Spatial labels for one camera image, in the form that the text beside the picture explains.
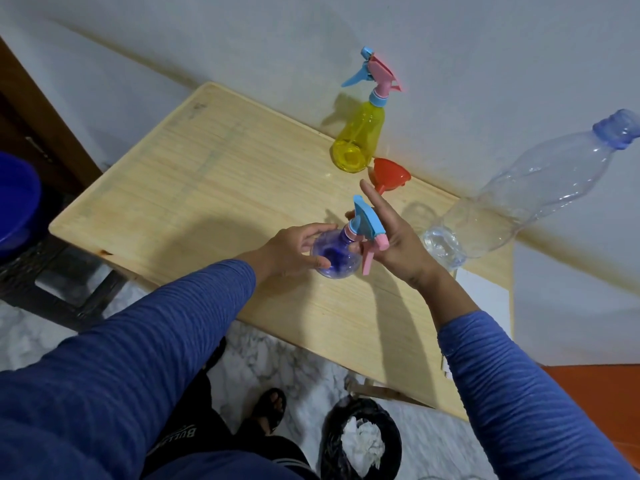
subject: spray bottle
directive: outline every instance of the spray bottle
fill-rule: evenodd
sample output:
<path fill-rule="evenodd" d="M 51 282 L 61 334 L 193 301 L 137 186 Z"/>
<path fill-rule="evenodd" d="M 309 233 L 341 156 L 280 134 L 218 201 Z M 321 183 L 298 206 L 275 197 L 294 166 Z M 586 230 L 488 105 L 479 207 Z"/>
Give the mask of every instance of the spray bottle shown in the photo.
<path fill-rule="evenodd" d="M 352 86 L 361 80 L 378 83 L 362 104 L 356 115 L 347 123 L 331 147 L 331 159 L 341 170 L 357 173 L 364 170 L 378 145 L 378 138 L 385 122 L 385 104 L 391 91 L 402 91 L 396 76 L 380 62 L 372 49 L 364 47 L 360 51 L 364 57 L 361 69 L 342 87 Z"/>
<path fill-rule="evenodd" d="M 371 268 L 373 254 L 389 247 L 385 228 L 375 211 L 364 202 L 361 195 L 353 196 L 356 216 L 342 229 L 324 232 L 318 236 L 311 255 L 324 256 L 331 262 L 329 269 L 318 269 L 318 273 L 334 280 L 352 275 L 362 263 L 362 274 Z M 363 256 L 349 250 L 349 245 L 364 241 Z"/>

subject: black sandal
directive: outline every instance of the black sandal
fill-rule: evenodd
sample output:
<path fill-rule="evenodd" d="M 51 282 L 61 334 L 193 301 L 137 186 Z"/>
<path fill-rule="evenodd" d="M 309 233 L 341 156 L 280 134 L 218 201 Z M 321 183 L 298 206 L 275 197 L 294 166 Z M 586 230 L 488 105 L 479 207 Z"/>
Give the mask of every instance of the black sandal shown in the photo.
<path fill-rule="evenodd" d="M 215 364 L 218 363 L 218 361 L 222 358 L 222 354 L 225 353 L 226 348 L 227 348 L 227 338 L 222 337 L 222 339 L 220 340 L 220 343 L 218 344 L 216 349 L 213 351 L 213 354 L 211 354 L 211 357 L 209 357 L 207 362 L 202 366 L 202 370 L 204 371 L 205 374 L 208 371 L 210 371 Z"/>
<path fill-rule="evenodd" d="M 275 403 L 278 401 L 271 400 L 271 395 L 276 392 L 278 393 L 278 397 L 282 399 L 282 411 L 279 411 L 275 407 Z M 267 418 L 269 422 L 269 428 L 271 429 L 270 434 L 273 434 L 275 429 L 278 427 L 282 418 L 284 418 L 284 412 L 287 410 L 287 396 L 284 395 L 282 389 L 278 389 L 277 387 L 271 388 L 268 391 L 262 393 L 260 399 L 258 399 L 257 404 L 253 408 L 253 412 L 251 413 L 252 418 Z"/>

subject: floor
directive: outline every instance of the floor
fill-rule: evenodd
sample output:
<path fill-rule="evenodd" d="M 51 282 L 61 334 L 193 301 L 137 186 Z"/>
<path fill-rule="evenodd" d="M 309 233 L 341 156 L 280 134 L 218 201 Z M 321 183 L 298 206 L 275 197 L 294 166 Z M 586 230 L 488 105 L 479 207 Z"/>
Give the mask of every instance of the floor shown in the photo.
<path fill-rule="evenodd" d="M 60 269 L 41 277 L 40 285 L 70 302 L 82 302 L 107 273 L 106 266 L 95 266 L 80 255 L 71 255 Z M 144 295 L 135 284 L 126 284 L 105 316 Z M 0 301 L 0 370 L 37 362 L 73 335 L 66 328 Z M 277 434 L 298 443 L 311 465 L 317 465 L 322 424 L 334 404 L 346 395 L 347 370 L 240 322 L 231 325 L 227 340 L 222 360 L 209 372 L 213 407 L 235 431 L 262 391 L 281 387 L 288 406 Z M 420 406 L 378 403 L 389 412 L 402 437 L 403 460 L 397 478 L 496 478 L 468 423 Z"/>

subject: hand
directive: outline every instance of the hand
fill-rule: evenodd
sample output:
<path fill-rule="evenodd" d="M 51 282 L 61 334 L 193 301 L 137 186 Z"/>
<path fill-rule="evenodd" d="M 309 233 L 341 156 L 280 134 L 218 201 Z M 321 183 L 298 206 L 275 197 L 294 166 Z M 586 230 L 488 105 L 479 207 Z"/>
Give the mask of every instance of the hand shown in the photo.
<path fill-rule="evenodd" d="M 409 223 L 398 215 L 370 183 L 361 180 L 360 188 L 373 204 L 389 239 L 389 249 L 375 253 L 374 259 L 412 288 L 428 285 L 431 277 L 444 271 L 444 268 L 427 252 Z M 354 218 L 355 211 L 347 212 L 345 217 Z M 360 248 L 362 252 L 362 243 L 354 242 L 351 246 L 351 250 Z"/>
<path fill-rule="evenodd" d="M 316 234 L 336 227 L 336 224 L 314 223 L 282 229 L 260 249 L 240 254 L 236 259 L 251 265 L 259 283 L 270 276 L 291 276 L 309 269 L 328 268 L 329 259 L 302 253 L 311 250 Z"/>

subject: blue sleeve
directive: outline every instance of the blue sleeve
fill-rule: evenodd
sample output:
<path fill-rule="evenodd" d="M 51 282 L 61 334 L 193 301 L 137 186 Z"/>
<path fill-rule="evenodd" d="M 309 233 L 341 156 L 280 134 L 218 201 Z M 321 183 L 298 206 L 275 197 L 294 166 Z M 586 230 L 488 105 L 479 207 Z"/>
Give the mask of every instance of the blue sleeve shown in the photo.
<path fill-rule="evenodd" d="M 498 477 L 637 480 L 606 436 L 491 316 L 453 320 L 438 341 Z"/>
<path fill-rule="evenodd" d="M 27 460 L 47 478 L 78 468 L 93 478 L 96 468 L 140 476 L 178 399 L 254 288 L 247 263 L 219 262 L 158 288 L 38 363 L 0 373 L 0 476 L 24 477 Z"/>

